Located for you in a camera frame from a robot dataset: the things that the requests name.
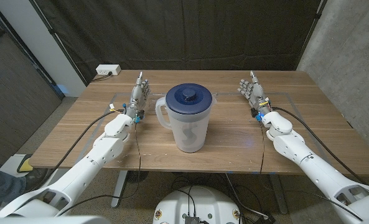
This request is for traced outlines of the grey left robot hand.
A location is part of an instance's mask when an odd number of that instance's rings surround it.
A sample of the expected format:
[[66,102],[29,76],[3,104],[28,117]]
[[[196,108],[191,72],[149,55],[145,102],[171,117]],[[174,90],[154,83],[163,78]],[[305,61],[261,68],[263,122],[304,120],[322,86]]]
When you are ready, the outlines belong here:
[[136,83],[132,90],[125,112],[125,115],[131,117],[135,123],[138,123],[139,120],[144,116],[143,109],[146,105],[149,93],[149,82],[147,79],[143,79],[143,74],[140,72],[136,79]]

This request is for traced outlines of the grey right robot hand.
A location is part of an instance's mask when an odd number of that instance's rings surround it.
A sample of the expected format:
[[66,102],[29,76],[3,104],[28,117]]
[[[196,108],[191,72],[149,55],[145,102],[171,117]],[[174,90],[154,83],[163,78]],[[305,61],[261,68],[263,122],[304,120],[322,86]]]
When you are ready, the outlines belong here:
[[251,81],[241,79],[238,91],[246,98],[251,106],[251,115],[257,121],[262,121],[263,117],[272,111],[270,100],[264,94],[254,71],[250,71]]

